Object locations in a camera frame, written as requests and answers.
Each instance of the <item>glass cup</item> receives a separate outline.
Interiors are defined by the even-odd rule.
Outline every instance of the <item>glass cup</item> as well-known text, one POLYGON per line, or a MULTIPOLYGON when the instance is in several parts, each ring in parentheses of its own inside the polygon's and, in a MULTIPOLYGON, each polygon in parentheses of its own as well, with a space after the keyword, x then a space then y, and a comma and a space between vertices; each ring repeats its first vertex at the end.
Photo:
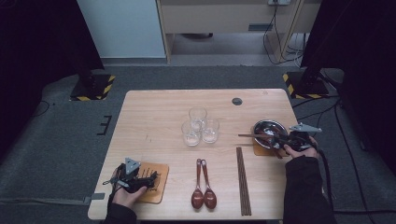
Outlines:
POLYGON ((183 123, 181 126, 181 131, 183 132, 184 143, 187 146, 195 147, 199 144, 199 141, 201 140, 201 133, 199 130, 197 131, 191 126, 191 122, 189 120, 183 123))
POLYGON ((214 143, 219 137, 219 121, 216 119, 204 119, 202 126, 202 140, 206 143, 214 143))
POLYGON ((190 109, 189 116, 190 116, 190 122, 191 126, 195 131, 201 131, 202 128, 202 122, 206 118, 207 112, 206 109, 203 107, 193 107, 190 109))

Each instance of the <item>wooden chopsticks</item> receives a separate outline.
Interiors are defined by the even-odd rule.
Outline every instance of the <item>wooden chopsticks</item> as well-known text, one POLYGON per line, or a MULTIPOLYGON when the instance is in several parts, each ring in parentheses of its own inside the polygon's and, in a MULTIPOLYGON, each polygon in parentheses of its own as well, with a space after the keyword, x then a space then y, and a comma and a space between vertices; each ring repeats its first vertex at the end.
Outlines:
POLYGON ((242 148, 236 148, 236 158, 238 162, 238 176, 239 176, 239 196, 241 198, 241 213, 242 216, 251 216, 250 199, 248 197, 248 182, 245 172, 244 156, 242 155, 242 148))

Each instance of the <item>hazard stripe tape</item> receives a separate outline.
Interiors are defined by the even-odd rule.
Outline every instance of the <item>hazard stripe tape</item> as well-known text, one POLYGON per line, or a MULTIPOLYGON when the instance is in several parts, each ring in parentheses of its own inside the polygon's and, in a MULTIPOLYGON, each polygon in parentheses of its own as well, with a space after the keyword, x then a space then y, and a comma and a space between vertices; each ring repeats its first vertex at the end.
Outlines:
POLYGON ((294 92, 294 88, 290 82, 288 74, 283 74, 283 80, 288 88, 289 95, 292 99, 318 99, 322 97, 328 97, 328 94, 297 94, 294 92))
POLYGON ((103 94, 102 95, 97 95, 97 96, 77 96, 77 97, 70 97, 71 101, 90 101, 90 100, 104 100, 106 99, 108 93, 110 92, 110 89, 113 85, 114 79, 116 78, 116 76, 110 76, 108 78, 108 82, 106 84, 105 89, 103 90, 103 94))

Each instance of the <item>metal bowl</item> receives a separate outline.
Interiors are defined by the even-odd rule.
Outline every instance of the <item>metal bowl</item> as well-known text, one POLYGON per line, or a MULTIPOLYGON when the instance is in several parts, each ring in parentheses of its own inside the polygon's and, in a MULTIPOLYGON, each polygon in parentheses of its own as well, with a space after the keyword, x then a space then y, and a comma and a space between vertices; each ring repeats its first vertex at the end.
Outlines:
MULTIPOLYGON (((287 135, 288 131, 286 131, 285 127, 283 127, 283 125, 281 125, 279 122, 276 122, 274 120, 269 120, 269 119, 263 119, 260 120, 259 122, 257 122, 254 126, 253 126, 253 134, 260 134, 260 133, 266 133, 269 136, 274 136, 275 133, 274 131, 272 131, 270 128, 271 127, 276 127, 280 133, 287 135)), ((264 141, 263 139, 261 139, 260 137, 255 137, 254 140, 256 140, 256 142, 265 148, 279 148, 279 144, 275 142, 274 138, 269 138, 267 139, 267 141, 264 141)))

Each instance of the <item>black sleeve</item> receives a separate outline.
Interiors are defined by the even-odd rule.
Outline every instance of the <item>black sleeve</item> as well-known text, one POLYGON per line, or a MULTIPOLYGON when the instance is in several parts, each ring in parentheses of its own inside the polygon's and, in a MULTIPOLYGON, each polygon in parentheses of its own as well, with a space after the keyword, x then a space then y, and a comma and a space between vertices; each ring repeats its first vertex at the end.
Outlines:
POLYGON ((286 163, 283 223, 336 223, 322 194, 318 159, 301 156, 286 163))
POLYGON ((135 224, 136 214, 131 209, 112 203, 108 209, 105 224, 135 224))

